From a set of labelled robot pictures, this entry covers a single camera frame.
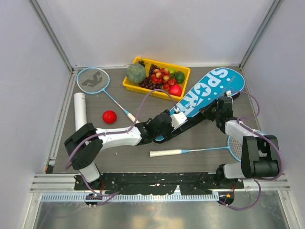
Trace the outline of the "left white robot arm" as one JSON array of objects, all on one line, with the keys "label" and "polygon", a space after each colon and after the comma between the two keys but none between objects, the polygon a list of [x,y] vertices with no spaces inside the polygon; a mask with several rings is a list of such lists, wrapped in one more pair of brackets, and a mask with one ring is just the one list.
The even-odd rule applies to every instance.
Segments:
[{"label": "left white robot arm", "polygon": [[150,118],[146,122],[135,123],[126,128],[106,130],[87,123],[64,142],[69,155],[66,168],[72,166],[78,170],[85,184],[96,190],[102,184],[100,172],[94,163],[100,151],[117,146],[149,144],[157,137],[171,133],[184,121],[184,115],[163,112],[154,119]]}]

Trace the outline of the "blue racket cover bag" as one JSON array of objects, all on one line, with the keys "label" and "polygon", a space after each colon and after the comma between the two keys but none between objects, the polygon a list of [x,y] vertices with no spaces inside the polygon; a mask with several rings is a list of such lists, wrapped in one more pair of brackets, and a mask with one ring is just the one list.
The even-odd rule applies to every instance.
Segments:
[{"label": "blue racket cover bag", "polygon": [[232,97],[237,98],[244,86],[244,77],[233,69],[223,67],[209,71],[176,103],[187,120],[171,133],[157,137],[154,142],[161,144],[169,141],[199,124],[205,119],[200,113],[201,108],[209,106],[214,100],[223,96],[226,91],[231,91]]}]

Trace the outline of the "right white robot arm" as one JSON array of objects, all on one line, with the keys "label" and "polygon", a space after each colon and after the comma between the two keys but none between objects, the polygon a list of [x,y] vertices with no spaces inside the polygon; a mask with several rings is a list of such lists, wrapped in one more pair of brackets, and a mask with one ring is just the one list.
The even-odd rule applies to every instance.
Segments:
[{"label": "right white robot arm", "polygon": [[245,125],[240,118],[234,117],[231,97],[219,97],[201,108],[200,113],[205,119],[215,121],[218,129],[242,146],[239,163],[219,166],[221,173],[215,177],[219,187],[228,187],[233,179],[276,180],[282,175],[283,163],[277,138],[263,135]]}]

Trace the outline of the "white shuttlecock tube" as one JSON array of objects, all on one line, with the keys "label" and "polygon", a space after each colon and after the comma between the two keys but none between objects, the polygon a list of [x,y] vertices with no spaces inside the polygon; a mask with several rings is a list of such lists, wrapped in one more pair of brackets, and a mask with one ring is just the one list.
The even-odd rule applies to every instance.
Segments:
[{"label": "white shuttlecock tube", "polygon": [[86,97],[84,93],[75,93],[74,96],[75,131],[87,124]]}]

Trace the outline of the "blue racket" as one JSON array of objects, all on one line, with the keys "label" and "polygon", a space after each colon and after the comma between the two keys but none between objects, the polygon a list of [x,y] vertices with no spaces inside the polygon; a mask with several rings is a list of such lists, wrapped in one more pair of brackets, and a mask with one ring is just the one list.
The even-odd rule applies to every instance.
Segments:
[{"label": "blue racket", "polygon": [[112,101],[114,101],[127,115],[127,117],[135,123],[139,121],[129,111],[124,109],[107,91],[106,88],[110,84],[110,76],[108,73],[98,67],[87,67],[82,69],[76,77],[78,87],[86,94],[98,94],[104,92]]},{"label": "blue racket", "polygon": [[193,149],[193,150],[187,150],[187,149],[175,149],[175,150],[162,150],[162,151],[150,151],[150,157],[156,157],[156,156],[171,156],[171,155],[180,155],[190,152],[200,152],[200,151],[211,151],[211,150],[221,150],[226,149],[229,151],[231,156],[237,160],[241,161],[242,158],[242,145],[229,136],[227,138],[227,146],[223,147],[214,147],[214,148],[202,148],[202,149]]}]

